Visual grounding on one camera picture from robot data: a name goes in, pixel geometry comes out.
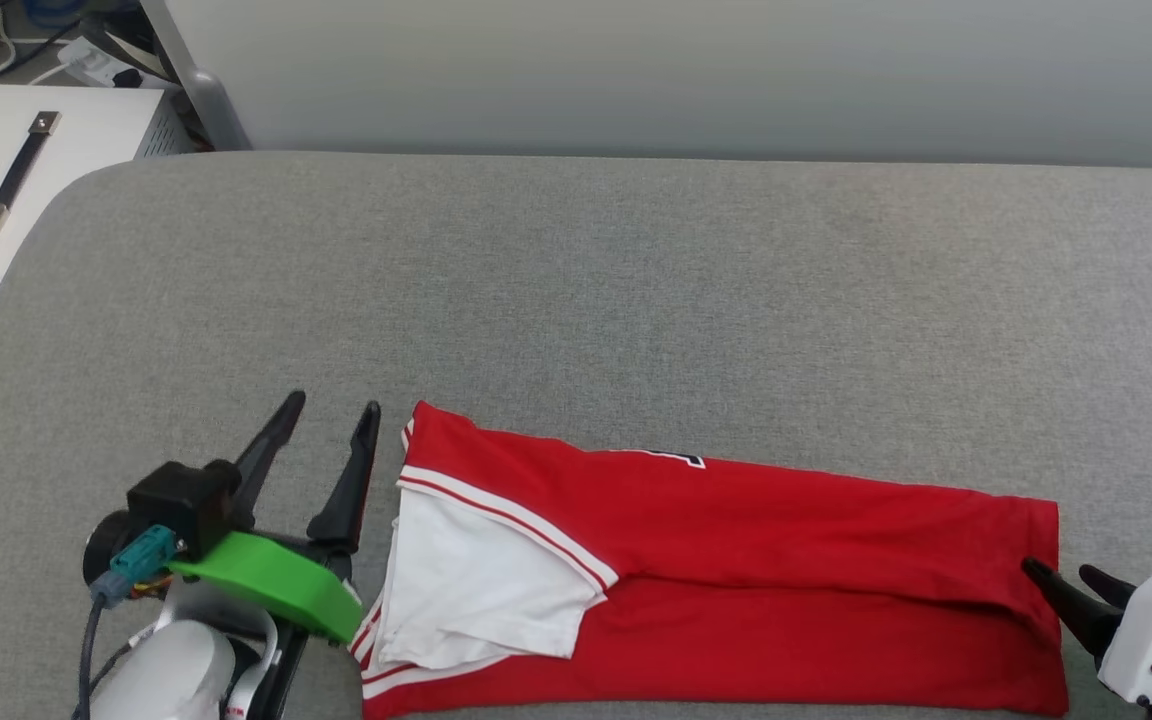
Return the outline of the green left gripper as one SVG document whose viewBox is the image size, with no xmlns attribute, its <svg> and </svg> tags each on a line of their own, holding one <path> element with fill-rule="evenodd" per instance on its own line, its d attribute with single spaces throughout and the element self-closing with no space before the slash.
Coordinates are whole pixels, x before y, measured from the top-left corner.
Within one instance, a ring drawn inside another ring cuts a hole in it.
<svg viewBox="0 0 1152 720">
<path fill-rule="evenodd" d="M 278 452 L 291 441 L 306 393 L 293 389 L 283 404 L 234 461 L 238 486 L 232 493 L 232 525 L 255 528 L 255 506 Z M 381 425 L 381 406 L 371 400 L 349 437 L 349 456 L 328 501 L 306 526 L 310 541 L 353 556 L 358 551 L 372 467 Z M 329 568 L 262 536 L 230 532 L 200 560 L 173 559 L 166 568 L 180 577 L 209 582 L 232 597 L 291 621 L 306 632 L 338 643 L 353 641 L 364 607 Z"/>
</svg>

